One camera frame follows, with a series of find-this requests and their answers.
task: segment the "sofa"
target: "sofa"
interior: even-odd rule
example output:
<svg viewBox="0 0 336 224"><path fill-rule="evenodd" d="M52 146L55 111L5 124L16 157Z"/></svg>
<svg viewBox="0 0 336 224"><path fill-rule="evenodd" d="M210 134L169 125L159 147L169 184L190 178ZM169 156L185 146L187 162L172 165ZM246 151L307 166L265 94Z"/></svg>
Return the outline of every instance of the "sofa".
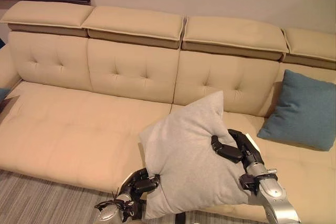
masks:
<svg viewBox="0 0 336 224"><path fill-rule="evenodd" d="M2 17L0 169L116 192L139 133L223 90L223 122L258 144L302 223L336 223L336 147L264 140L284 70L336 83L335 35L254 20L20 1ZM267 222L262 206L203 211Z"/></svg>

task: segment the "gray carpet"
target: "gray carpet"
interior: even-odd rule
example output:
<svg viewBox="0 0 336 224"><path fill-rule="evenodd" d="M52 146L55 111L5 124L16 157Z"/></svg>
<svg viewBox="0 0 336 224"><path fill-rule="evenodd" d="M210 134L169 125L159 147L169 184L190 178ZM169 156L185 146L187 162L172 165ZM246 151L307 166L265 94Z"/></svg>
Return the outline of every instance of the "gray carpet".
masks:
<svg viewBox="0 0 336 224"><path fill-rule="evenodd" d="M112 195L95 190L62 185L0 170L1 224L91 224L98 211L94 205ZM187 212L186 224L259 224L206 212ZM174 216L146 221L173 224Z"/></svg>

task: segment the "blue object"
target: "blue object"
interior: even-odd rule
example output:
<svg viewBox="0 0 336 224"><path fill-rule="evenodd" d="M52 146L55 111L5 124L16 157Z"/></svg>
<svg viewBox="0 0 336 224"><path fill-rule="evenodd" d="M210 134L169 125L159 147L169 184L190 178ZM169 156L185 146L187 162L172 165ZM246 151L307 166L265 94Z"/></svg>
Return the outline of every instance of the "blue object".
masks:
<svg viewBox="0 0 336 224"><path fill-rule="evenodd" d="M5 45L5 43L0 39L0 48L2 48Z"/></svg>
<svg viewBox="0 0 336 224"><path fill-rule="evenodd" d="M8 93L10 92L10 89L2 89L0 88L0 102L2 102L6 95L8 95Z"/></svg>
<svg viewBox="0 0 336 224"><path fill-rule="evenodd" d="M336 137L336 86L285 70L275 111L260 138L328 151Z"/></svg>

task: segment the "pillow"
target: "pillow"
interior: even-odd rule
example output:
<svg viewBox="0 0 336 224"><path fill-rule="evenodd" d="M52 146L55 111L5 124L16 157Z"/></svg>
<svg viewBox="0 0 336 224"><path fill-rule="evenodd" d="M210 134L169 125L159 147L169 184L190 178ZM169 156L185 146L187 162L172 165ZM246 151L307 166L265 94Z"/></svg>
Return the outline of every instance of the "pillow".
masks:
<svg viewBox="0 0 336 224"><path fill-rule="evenodd" d="M2 102L6 95L10 92L10 89L3 89L3 88L0 88L0 102Z"/></svg>
<svg viewBox="0 0 336 224"><path fill-rule="evenodd" d="M275 111L257 136L328 151L336 137L335 117L336 89L333 83L286 69Z"/></svg>
<svg viewBox="0 0 336 224"><path fill-rule="evenodd" d="M147 195L146 219L220 204L246 204L239 177L245 173L217 155L211 136L237 147L225 127L223 92L210 94L168 115L140 133L149 175L160 174L158 188Z"/></svg>

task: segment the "sofa backrest cushion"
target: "sofa backrest cushion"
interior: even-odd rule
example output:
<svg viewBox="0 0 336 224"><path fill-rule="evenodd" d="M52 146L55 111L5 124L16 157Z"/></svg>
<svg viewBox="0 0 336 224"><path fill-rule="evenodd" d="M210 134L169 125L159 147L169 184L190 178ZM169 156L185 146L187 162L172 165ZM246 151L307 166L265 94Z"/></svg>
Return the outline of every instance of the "sofa backrest cushion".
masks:
<svg viewBox="0 0 336 224"><path fill-rule="evenodd" d="M284 29L289 54L284 62L336 69L336 35L298 28Z"/></svg>
<svg viewBox="0 0 336 224"><path fill-rule="evenodd" d="M258 115L279 63L271 60L181 51L174 104L187 105L224 91L224 110Z"/></svg>
<svg viewBox="0 0 336 224"><path fill-rule="evenodd" d="M92 6L59 2L20 1L2 17L12 30L87 36L81 27Z"/></svg>
<svg viewBox="0 0 336 224"><path fill-rule="evenodd" d="M87 63L88 38L11 31L14 65L25 81L92 90Z"/></svg>
<svg viewBox="0 0 336 224"><path fill-rule="evenodd" d="M94 92L172 103L179 51L89 39Z"/></svg>
<svg viewBox="0 0 336 224"><path fill-rule="evenodd" d="M98 6L83 23L91 38L178 48L183 17L175 14Z"/></svg>
<svg viewBox="0 0 336 224"><path fill-rule="evenodd" d="M182 49L278 60L288 52L279 27L227 17L189 17Z"/></svg>

